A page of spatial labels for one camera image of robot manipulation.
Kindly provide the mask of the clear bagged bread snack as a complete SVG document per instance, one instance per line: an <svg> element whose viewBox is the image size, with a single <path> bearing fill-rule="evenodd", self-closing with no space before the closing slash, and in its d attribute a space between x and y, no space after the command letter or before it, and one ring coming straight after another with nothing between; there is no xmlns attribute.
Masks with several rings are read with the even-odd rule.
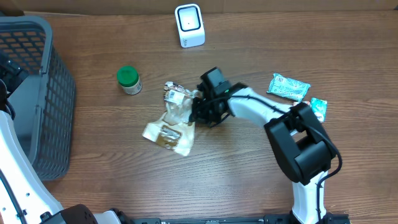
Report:
<svg viewBox="0 0 398 224"><path fill-rule="evenodd" d="M194 143L195 122L190 121L192 104L201 98L202 92L190 91L183 86L166 82L164 85L165 113L148 123L142 136L157 145L187 156Z"/></svg>

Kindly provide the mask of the teal wet wipes pack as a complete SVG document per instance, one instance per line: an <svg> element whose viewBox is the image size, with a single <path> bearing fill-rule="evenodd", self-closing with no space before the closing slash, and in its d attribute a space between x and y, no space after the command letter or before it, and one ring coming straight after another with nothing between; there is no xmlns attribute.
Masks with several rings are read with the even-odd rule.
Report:
<svg viewBox="0 0 398 224"><path fill-rule="evenodd" d="M309 83L286 78L279 73L274 73L267 93L294 101L302 101L310 87L311 84Z"/></svg>

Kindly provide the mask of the green cap bottle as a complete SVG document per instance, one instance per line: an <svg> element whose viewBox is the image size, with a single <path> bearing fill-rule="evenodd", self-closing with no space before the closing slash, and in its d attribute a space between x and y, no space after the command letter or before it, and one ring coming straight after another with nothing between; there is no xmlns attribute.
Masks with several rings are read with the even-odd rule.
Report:
<svg viewBox="0 0 398 224"><path fill-rule="evenodd" d="M118 83L128 95L136 95L142 90L142 83L137 70L132 66L121 67L117 74Z"/></svg>

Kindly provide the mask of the orange tissue pack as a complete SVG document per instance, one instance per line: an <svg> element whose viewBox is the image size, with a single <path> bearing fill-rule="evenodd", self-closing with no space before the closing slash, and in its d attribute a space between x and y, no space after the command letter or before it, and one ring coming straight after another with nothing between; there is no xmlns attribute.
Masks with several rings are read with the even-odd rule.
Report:
<svg viewBox="0 0 398 224"><path fill-rule="evenodd" d="M297 106L297 105L299 105L301 103L305 103L306 105L311 106L311 103L309 101L293 102L293 106Z"/></svg>

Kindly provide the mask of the teal tissue pack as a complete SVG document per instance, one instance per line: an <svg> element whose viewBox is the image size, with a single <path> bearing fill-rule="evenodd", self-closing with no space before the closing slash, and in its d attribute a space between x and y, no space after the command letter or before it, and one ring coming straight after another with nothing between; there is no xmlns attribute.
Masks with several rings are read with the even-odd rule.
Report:
<svg viewBox="0 0 398 224"><path fill-rule="evenodd" d="M314 112L319 122L323 123L325 121L328 102L326 100L312 98L310 104L312 111Z"/></svg>

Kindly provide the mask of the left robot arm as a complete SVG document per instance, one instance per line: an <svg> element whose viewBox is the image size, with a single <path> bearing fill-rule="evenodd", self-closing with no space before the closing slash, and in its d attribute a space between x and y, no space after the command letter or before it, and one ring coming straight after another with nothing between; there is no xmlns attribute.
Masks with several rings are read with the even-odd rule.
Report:
<svg viewBox="0 0 398 224"><path fill-rule="evenodd" d="M85 205L64 209L38 178L14 129L14 112L1 82L1 212L9 223L107 223L121 224L118 213L93 214Z"/></svg>

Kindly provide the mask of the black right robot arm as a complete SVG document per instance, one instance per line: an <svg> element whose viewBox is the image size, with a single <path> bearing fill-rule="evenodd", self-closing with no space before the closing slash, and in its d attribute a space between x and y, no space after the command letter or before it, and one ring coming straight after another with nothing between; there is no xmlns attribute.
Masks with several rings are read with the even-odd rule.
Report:
<svg viewBox="0 0 398 224"><path fill-rule="evenodd" d="M217 67L200 79L197 88L201 96L193 100L191 122L213 127L234 116L264 128L277 164L293 185L292 210L288 215L276 215L276 221L332 223L334 218L324 206L324 183L340 171L341 154L311 107L280 104L243 83L233 85ZM339 164L330 172L334 158Z"/></svg>

